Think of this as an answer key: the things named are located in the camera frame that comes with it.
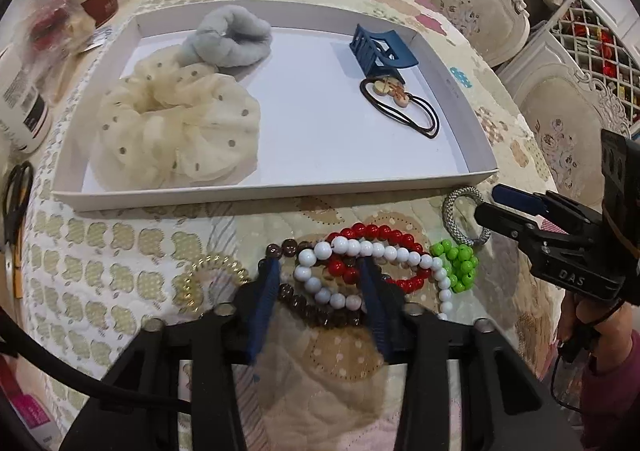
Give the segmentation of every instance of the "white ornate chair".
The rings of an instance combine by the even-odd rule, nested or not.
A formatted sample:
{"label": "white ornate chair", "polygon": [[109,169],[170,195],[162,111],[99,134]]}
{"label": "white ornate chair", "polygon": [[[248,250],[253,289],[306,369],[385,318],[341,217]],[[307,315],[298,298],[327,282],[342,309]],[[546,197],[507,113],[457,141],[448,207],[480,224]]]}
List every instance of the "white ornate chair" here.
{"label": "white ornate chair", "polygon": [[534,70],[515,92],[558,192],[600,210],[600,129],[629,135],[622,103],[602,81],[560,63]]}
{"label": "white ornate chair", "polygon": [[429,0],[489,66],[511,59],[529,37],[524,0]]}

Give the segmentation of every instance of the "black hair tie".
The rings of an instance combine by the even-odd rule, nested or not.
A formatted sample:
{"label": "black hair tie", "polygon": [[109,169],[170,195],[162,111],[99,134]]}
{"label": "black hair tie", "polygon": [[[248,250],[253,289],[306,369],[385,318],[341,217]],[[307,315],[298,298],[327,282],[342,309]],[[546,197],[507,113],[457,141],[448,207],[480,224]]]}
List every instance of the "black hair tie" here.
{"label": "black hair tie", "polygon": [[362,95],[367,98],[367,101],[369,101],[369,103],[374,105],[374,107],[376,107],[379,112],[386,115],[388,118],[398,121],[398,123],[404,124],[404,126],[413,128],[416,132],[424,135],[429,139],[434,139],[437,136],[438,132],[440,131],[440,120],[438,118],[436,110],[433,109],[433,106],[431,106],[431,104],[426,99],[414,96],[409,92],[405,92],[407,97],[409,97],[409,101],[413,101],[420,108],[422,108],[424,113],[430,119],[431,125],[428,128],[415,123],[415,121],[407,117],[397,108],[386,105],[373,97],[373,95],[367,90],[367,84],[375,83],[376,81],[378,81],[378,78],[366,78],[360,82],[360,92],[362,92]]}

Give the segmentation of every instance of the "floral tablecloth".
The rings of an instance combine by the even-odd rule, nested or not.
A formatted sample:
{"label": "floral tablecloth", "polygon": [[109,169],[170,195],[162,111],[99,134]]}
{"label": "floral tablecloth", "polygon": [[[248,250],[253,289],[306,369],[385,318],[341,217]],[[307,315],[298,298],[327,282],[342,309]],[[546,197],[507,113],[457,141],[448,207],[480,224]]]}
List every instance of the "floral tablecloth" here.
{"label": "floral tablecloth", "polygon": [[[144,0],[135,12],[201,1],[211,0]],[[532,132],[497,76],[427,1],[292,1],[351,9],[418,30],[459,79],[494,149],[500,171],[479,189],[486,196],[495,182],[530,192],[554,189]],[[193,319],[229,297],[230,276],[215,272],[201,275],[190,297],[184,293],[186,269],[208,251],[235,257],[253,274],[268,243],[313,240],[356,221],[386,223],[423,245],[446,236],[440,208],[447,190],[75,213],[53,200],[50,186],[68,121],[94,67],[95,62],[62,105],[37,170],[24,230],[25,327],[85,373],[101,377],[146,317],[169,323]],[[458,204],[456,214],[473,230],[470,205]],[[476,286],[454,297],[450,318],[471,323],[491,317],[540,373],[561,292],[532,278],[527,259],[510,240],[492,237],[479,257]],[[427,284],[412,300],[434,308],[435,286]],[[364,328],[306,329],[276,306],[255,368],[238,368],[236,380],[251,449],[392,448],[404,369],[383,366]],[[46,392],[66,431],[85,397],[51,379]],[[186,417],[180,417],[180,427],[181,445],[188,449]]]}

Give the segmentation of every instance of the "white tray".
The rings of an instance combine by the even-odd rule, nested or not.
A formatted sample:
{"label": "white tray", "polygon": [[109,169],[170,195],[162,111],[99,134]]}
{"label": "white tray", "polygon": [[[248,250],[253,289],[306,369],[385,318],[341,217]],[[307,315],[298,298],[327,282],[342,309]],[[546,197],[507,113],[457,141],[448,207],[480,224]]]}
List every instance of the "white tray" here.
{"label": "white tray", "polygon": [[[414,30],[341,9],[236,0],[274,27],[271,55],[238,74],[260,103],[257,163],[191,187],[105,190],[89,164],[100,97],[136,61],[181,43],[212,9],[189,4],[135,17],[103,55],[74,112],[53,179],[54,197],[79,211],[307,194],[477,184],[497,171],[491,146],[455,79]],[[383,116],[360,93],[364,75],[349,43],[356,25],[395,29],[419,65],[401,70],[406,89],[427,99],[440,132],[427,139]],[[406,108],[428,124],[415,105]]]}

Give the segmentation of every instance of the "lattice shelf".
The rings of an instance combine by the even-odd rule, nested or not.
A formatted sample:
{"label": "lattice shelf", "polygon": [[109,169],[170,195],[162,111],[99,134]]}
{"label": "lattice shelf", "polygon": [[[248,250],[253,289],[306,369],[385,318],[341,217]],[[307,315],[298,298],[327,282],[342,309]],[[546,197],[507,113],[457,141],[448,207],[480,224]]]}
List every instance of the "lattice shelf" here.
{"label": "lattice shelf", "polygon": [[620,98],[632,135],[639,135],[640,68],[610,28],[585,2],[576,0],[552,26],[551,34],[583,71]]}

